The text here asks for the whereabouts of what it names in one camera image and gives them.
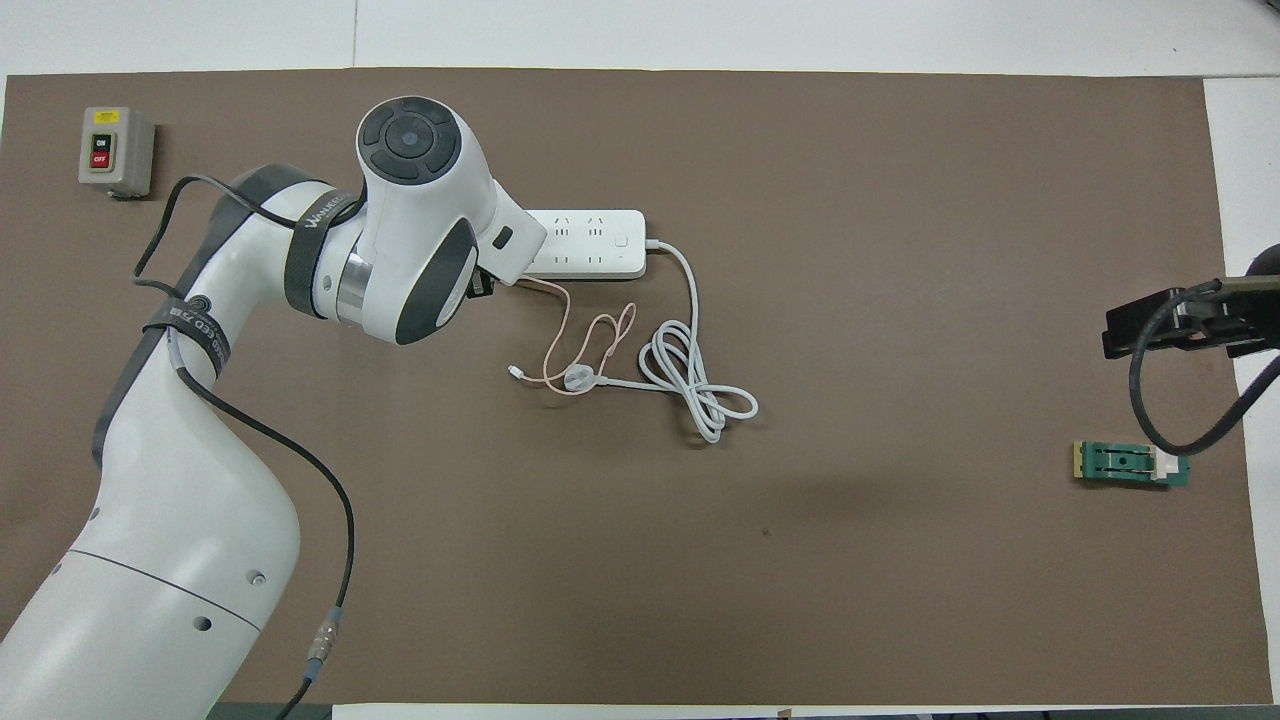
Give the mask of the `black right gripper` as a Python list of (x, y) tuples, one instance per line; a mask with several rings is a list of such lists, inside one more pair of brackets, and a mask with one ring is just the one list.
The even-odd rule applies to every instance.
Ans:
[[(1248, 275), (1279, 275), (1279, 245), (1261, 252), (1248, 266)], [(1111, 307), (1105, 314), (1103, 357), (1130, 355), (1140, 332), (1171, 295), (1147, 295)], [(1198, 324), (1196, 350), (1225, 348), (1228, 356), (1245, 356), (1263, 351), (1263, 340), (1279, 350), (1279, 291), (1263, 293), (1204, 292), (1196, 296), (1204, 305)], [(1155, 324), (1149, 348), (1174, 346), (1181, 338), (1181, 320), (1176, 313)]]

